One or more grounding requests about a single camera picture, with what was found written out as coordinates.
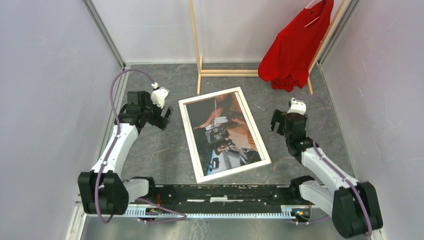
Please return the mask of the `white wooden picture frame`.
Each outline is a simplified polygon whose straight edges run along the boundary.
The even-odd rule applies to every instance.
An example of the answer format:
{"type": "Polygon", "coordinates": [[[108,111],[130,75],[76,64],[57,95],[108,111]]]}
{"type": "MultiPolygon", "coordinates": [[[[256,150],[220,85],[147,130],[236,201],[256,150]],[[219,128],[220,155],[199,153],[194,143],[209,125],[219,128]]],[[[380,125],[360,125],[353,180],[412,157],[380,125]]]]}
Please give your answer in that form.
{"type": "Polygon", "coordinates": [[[243,91],[240,87],[234,87],[234,88],[230,88],[230,89],[225,89],[225,90],[220,90],[220,91],[216,91],[216,92],[212,92],[212,93],[207,93],[207,94],[203,94],[203,95],[199,95],[199,96],[195,96],[195,97],[190,97],[187,99],[183,99],[180,100],[179,102],[179,107],[180,107],[180,111],[181,111],[181,116],[182,116],[182,121],[183,121],[183,125],[184,125],[184,130],[185,130],[185,134],[186,134],[186,139],[187,139],[187,143],[188,143],[188,149],[190,152],[190,157],[191,157],[191,161],[192,161],[192,165],[193,165],[193,169],[194,169],[194,175],[195,175],[195,179],[197,183],[206,183],[209,181],[214,181],[220,178],[224,178],[230,175],[234,175],[234,174],[238,174],[238,173],[242,173],[248,170],[252,170],[255,168],[259,168],[262,166],[267,166],[271,164],[271,158],[268,154],[268,151],[265,147],[264,141],[260,135],[260,132],[258,130],[258,127],[255,123],[255,120],[253,118],[253,115],[249,109],[248,103],[246,101],[246,98],[244,97],[243,91]],[[196,101],[200,101],[200,100],[204,100],[207,98],[212,98],[221,94],[227,94],[227,93],[232,93],[232,92],[238,92],[239,94],[239,102],[241,103],[241,107],[242,107],[242,111],[245,114],[246,118],[248,119],[247,123],[250,127],[250,130],[253,134],[253,137],[256,141],[259,153],[262,157],[262,161],[254,163],[254,164],[250,164],[244,167],[241,167],[240,169],[232,169],[229,170],[228,172],[220,172],[214,175],[210,175],[210,176],[202,176],[201,173],[201,169],[200,169],[200,163],[199,163],[199,156],[196,152],[196,146],[194,144],[194,137],[191,133],[191,128],[190,128],[190,124],[188,121],[188,116],[187,116],[187,112],[185,110],[184,105],[190,102],[196,102],[196,101]]]}

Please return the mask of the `printed photo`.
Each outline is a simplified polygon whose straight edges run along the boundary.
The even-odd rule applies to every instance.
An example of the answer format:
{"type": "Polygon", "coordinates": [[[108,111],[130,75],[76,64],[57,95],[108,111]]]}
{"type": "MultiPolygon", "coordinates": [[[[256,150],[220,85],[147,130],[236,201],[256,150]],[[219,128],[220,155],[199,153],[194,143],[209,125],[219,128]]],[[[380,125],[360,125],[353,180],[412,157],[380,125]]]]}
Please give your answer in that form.
{"type": "Polygon", "coordinates": [[[262,161],[238,92],[192,101],[184,109],[203,177],[262,161]]]}

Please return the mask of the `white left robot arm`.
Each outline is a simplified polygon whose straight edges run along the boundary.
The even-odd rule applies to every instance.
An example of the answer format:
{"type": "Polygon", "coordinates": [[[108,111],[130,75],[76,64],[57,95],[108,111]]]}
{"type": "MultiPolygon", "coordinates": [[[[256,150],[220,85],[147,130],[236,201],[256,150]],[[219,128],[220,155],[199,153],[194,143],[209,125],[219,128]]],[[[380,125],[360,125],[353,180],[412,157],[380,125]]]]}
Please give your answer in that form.
{"type": "Polygon", "coordinates": [[[121,179],[122,169],[135,140],[146,124],[165,130],[173,113],[163,114],[169,90],[159,87],[147,91],[130,91],[127,103],[117,113],[113,132],[105,150],[90,171],[81,172],[77,183],[83,210],[89,215],[123,215],[128,205],[138,198],[145,204],[157,198],[151,177],[121,179]]]}

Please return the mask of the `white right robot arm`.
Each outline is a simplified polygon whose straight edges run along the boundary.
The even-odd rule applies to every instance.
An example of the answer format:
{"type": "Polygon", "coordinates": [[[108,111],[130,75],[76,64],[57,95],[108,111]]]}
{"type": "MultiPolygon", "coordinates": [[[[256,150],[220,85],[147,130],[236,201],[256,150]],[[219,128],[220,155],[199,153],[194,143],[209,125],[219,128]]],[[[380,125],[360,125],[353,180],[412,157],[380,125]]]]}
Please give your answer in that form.
{"type": "Polygon", "coordinates": [[[384,225],[376,188],[359,181],[332,162],[306,134],[307,116],[274,110],[270,130],[285,138],[288,153],[311,170],[318,179],[302,176],[290,182],[289,199],[295,204],[309,201],[325,212],[345,239],[371,235],[384,225]]]}

